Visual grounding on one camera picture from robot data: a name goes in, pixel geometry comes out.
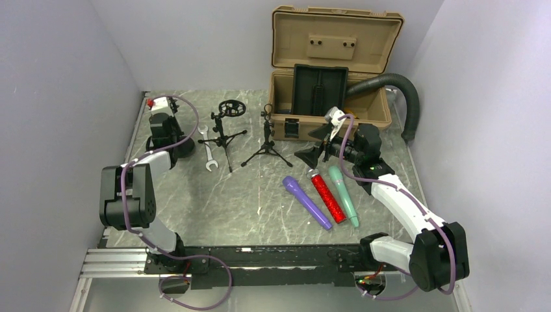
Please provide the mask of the red glitter microphone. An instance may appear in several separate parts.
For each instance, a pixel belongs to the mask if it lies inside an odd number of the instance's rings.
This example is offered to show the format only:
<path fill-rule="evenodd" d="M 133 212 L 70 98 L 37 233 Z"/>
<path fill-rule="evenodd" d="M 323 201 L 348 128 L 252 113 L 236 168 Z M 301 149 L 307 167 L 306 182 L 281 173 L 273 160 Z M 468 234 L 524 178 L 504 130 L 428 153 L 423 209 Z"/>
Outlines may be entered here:
<path fill-rule="evenodd" d="M 319 171 L 317 169 L 309 169 L 307 171 L 307 177 L 311 180 L 314 188 L 319 193 L 323 203 L 326 205 L 330 215 L 332 216 L 333 220 L 340 224 L 343 221 L 346 220 L 346 214 L 344 211 L 340 208 L 340 205 L 338 204 L 337 200 L 335 199 L 334 195 L 330 191 L 327 183 L 323 179 L 323 177 L 320 175 Z"/>

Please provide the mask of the teal microphone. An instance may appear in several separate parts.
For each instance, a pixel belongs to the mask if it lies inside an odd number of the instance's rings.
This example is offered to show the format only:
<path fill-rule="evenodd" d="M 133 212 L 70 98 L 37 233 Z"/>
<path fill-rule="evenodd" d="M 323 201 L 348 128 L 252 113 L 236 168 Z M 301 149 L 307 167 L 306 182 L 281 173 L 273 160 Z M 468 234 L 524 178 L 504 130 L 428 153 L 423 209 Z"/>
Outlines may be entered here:
<path fill-rule="evenodd" d="M 337 166 L 330 166 L 328 169 L 328 172 L 329 172 L 331 181 L 337 188 L 337 192 L 339 193 L 339 197 L 343 204 L 343 208 L 346 213 L 346 216 L 348 217 L 348 220 L 352 223 L 354 228 L 358 228 L 359 219 L 357 217 L 357 212 L 353 205 L 352 199 L 350 198 L 348 189 L 345 185 L 344 176 L 341 170 Z"/>

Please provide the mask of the purple microphone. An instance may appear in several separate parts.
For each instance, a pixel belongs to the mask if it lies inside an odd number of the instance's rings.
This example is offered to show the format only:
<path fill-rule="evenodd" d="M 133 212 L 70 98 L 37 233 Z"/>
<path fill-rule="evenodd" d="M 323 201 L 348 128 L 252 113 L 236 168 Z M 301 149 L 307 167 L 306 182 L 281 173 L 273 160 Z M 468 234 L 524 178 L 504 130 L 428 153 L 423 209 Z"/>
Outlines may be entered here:
<path fill-rule="evenodd" d="M 325 230 L 330 230 L 332 224 L 327 216 L 317 207 L 317 205 L 310 199 L 305 191 L 300 187 L 300 184 L 296 179 L 291 176 L 287 176 L 283 179 L 283 186 L 288 192 L 290 192 L 307 210 L 307 212 L 321 225 Z"/>

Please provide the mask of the small black tripod stand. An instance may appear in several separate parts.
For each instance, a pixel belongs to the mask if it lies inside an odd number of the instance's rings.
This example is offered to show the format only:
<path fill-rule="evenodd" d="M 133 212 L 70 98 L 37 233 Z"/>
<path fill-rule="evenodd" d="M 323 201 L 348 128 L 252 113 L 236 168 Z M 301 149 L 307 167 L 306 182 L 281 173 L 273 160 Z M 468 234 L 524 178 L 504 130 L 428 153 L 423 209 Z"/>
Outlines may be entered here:
<path fill-rule="evenodd" d="M 274 106 L 271 103 L 267 103 L 263 111 L 261 111 L 261 116 L 264 118 L 264 124 L 263 124 L 263 131 L 264 131 L 264 142 L 261 144 L 260 148 L 251 155 L 248 159 L 246 159 L 244 162 L 242 162 L 240 165 L 241 167 L 245 167 L 255 156 L 258 155 L 271 155 L 279 157 L 281 160 L 283 160 L 287 166 L 293 167 L 293 164 L 286 160 L 280 153 L 278 153 L 274 146 L 275 142 L 273 140 L 270 140 L 270 137 L 272 137 L 275 132 L 273 128 L 275 127 L 274 122 L 271 121 L 272 119 L 272 113 L 274 110 Z"/>

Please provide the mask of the black shock mount tripod stand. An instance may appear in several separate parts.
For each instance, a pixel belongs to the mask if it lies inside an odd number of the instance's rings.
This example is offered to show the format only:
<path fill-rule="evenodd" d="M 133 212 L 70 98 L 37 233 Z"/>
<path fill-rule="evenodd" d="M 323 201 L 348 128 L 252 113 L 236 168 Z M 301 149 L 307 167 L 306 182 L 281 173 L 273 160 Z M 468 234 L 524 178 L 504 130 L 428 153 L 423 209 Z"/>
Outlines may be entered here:
<path fill-rule="evenodd" d="M 225 117 L 229 117 L 229 118 L 239 117 L 239 116 L 242 116 L 245 112 L 246 112 L 246 105 L 243 102 L 236 99 L 228 99 L 221 102 L 218 105 L 218 114 L 211 112 L 211 119 L 214 120 L 215 122 L 215 126 L 212 128 L 212 130 L 215 133 L 218 133 L 219 137 L 208 139 L 208 141 L 209 143 L 211 142 L 215 143 L 217 147 L 222 147 L 224 149 L 225 156 L 228 162 L 228 169 L 230 173 L 233 172 L 233 169 L 231 166 L 231 162 L 229 160 L 227 147 L 235 137 L 239 135 L 245 135 L 248 131 L 243 130 L 234 135 L 226 135 L 224 133 L 222 119 Z"/>

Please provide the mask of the black round base stand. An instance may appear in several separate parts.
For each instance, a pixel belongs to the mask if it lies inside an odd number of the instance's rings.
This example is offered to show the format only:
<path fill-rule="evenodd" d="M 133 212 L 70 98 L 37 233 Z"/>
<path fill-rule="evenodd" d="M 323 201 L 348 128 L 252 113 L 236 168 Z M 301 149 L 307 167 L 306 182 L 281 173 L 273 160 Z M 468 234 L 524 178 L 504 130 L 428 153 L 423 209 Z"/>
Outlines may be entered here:
<path fill-rule="evenodd" d="M 167 97 L 168 106 L 172 111 L 172 115 L 169 116 L 169 126 L 171 128 L 170 133 L 173 136 L 173 142 L 177 143 L 187 138 L 184 131 L 181 129 L 179 122 L 176 119 L 175 114 L 178 112 L 179 105 L 176 103 L 176 100 L 173 97 Z M 173 154 L 177 158 L 187 158 L 191 156 L 194 151 L 194 141 L 192 139 L 187 140 L 186 142 L 178 145 L 173 149 Z"/>

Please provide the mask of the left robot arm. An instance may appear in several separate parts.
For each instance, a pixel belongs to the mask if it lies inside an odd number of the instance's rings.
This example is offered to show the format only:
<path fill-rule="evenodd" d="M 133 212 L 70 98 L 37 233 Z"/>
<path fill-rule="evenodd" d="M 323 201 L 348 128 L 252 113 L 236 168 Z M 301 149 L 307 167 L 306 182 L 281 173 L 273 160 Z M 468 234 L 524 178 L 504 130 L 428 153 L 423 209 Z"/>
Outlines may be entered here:
<path fill-rule="evenodd" d="M 124 231 L 128 220 L 131 229 L 151 243 L 152 261 L 171 273 L 184 269 L 187 256 L 180 236 L 156 217 L 154 180 L 172 169 L 178 158 L 178 149 L 170 148 L 136 163 L 125 176 L 124 165 L 103 168 L 99 200 L 101 223 Z"/>

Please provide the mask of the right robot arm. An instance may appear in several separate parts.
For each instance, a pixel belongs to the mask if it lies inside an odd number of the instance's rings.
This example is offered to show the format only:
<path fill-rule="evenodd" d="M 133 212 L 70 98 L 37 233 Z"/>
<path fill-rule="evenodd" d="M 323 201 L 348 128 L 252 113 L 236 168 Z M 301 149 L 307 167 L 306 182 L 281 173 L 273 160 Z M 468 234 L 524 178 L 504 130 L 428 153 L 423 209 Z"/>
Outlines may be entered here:
<path fill-rule="evenodd" d="M 408 273 L 416 287 L 425 292 L 439 290 L 451 294 L 458 280 L 470 274 L 466 233 L 458 222 L 446 222 L 432 213 L 406 189 L 395 171 L 381 157 L 379 129 L 361 124 L 352 138 L 330 139 L 331 124 L 314 131 L 318 142 L 295 156 L 315 169 L 319 158 L 331 156 L 352 163 L 349 175 L 364 191 L 382 203 L 402 224 L 411 243 L 386 233 L 364 237 L 359 243 L 358 261 L 367 269 L 388 264 Z"/>

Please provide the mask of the black tray insert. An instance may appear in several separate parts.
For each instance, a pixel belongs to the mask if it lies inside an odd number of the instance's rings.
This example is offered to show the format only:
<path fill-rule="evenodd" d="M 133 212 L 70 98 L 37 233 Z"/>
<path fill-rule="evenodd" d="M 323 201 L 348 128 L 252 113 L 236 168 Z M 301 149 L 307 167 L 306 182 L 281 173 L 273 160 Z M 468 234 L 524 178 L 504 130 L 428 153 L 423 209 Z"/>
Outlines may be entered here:
<path fill-rule="evenodd" d="M 348 80 L 347 67 L 294 66 L 292 108 L 294 115 L 324 116 L 342 108 Z"/>

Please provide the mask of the silver wrench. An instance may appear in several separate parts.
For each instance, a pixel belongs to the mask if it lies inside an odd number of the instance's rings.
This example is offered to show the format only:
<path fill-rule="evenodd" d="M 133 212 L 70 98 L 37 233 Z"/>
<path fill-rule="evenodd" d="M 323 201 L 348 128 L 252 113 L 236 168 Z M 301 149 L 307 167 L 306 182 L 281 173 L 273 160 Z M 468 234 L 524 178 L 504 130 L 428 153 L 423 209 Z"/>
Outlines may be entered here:
<path fill-rule="evenodd" d="M 207 162 L 205 167 L 209 172 L 212 172 L 211 167 L 219 168 L 218 162 L 213 158 L 212 151 L 210 147 L 209 139 L 209 127 L 207 125 L 201 126 L 198 128 L 199 133 L 202 135 L 202 144 L 205 146 Z"/>

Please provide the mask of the tan plastic case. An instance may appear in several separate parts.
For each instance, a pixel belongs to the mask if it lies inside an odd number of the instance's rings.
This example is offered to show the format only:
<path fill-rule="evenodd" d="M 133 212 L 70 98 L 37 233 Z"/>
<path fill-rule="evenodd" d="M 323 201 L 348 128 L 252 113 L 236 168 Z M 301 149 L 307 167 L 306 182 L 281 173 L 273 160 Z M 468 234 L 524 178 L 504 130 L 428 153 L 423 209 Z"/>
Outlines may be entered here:
<path fill-rule="evenodd" d="M 324 124 L 324 116 L 294 115 L 294 66 L 347 67 L 346 89 L 381 75 L 404 24 L 397 12 L 341 8 L 277 7 L 272 12 L 272 67 L 269 103 L 278 140 L 309 140 L 308 133 Z M 345 95 L 341 108 L 355 116 L 356 124 L 380 129 L 392 118 L 384 88 Z"/>

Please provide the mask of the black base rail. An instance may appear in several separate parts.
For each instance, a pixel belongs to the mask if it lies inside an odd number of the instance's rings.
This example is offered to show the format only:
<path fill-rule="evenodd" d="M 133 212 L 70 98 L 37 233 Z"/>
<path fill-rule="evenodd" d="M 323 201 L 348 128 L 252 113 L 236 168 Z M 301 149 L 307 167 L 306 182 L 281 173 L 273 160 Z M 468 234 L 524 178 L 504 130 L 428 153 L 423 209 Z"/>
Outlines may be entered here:
<path fill-rule="evenodd" d="M 361 255 L 359 244 L 186 246 L 186 259 L 164 266 L 148 254 L 147 275 L 186 275 L 193 290 L 239 286 L 330 284 L 352 287 L 380 265 Z"/>

